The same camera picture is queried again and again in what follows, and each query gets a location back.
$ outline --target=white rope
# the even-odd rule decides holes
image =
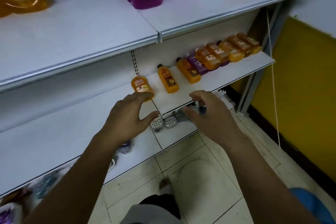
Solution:
[[[267,28],[268,28],[268,41],[269,41],[269,51],[272,58],[272,44],[271,44],[271,33],[270,33],[270,20],[268,18],[268,8],[266,8],[266,16],[267,16]],[[272,68],[272,84],[273,84],[273,96],[274,96],[274,110],[275,110],[275,121],[276,121],[276,132],[278,134],[278,143],[280,146],[280,136],[279,136],[279,124],[278,124],[278,114],[277,114],[277,102],[275,100],[275,84],[274,84],[274,70],[273,64],[271,65]]]

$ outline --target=tile floor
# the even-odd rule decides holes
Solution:
[[[232,114],[284,184],[313,192],[336,219],[336,202],[250,118]],[[119,223],[131,205],[158,193],[163,177],[172,181],[183,223],[253,223],[228,156],[201,133],[104,185],[89,223]]]

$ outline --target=right hand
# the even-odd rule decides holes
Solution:
[[[203,101],[207,107],[204,115],[198,115],[189,107],[184,107],[183,112],[195,126],[217,144],[231,145],[242,135],[241,130],[234,121],[226,105],[214,94],[204,90],[191,92],[189,96],[193,101]]]

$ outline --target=left hand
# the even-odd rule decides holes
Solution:
[[[108,142],[120,146],[145,131],[150,123],[160,115],[159,111],[154,111],[142,120],[139,118],[141,105],[152,96],[153,94],[149,92],[134,92],[123,100],[119,100],[98,134],[103,135]]]

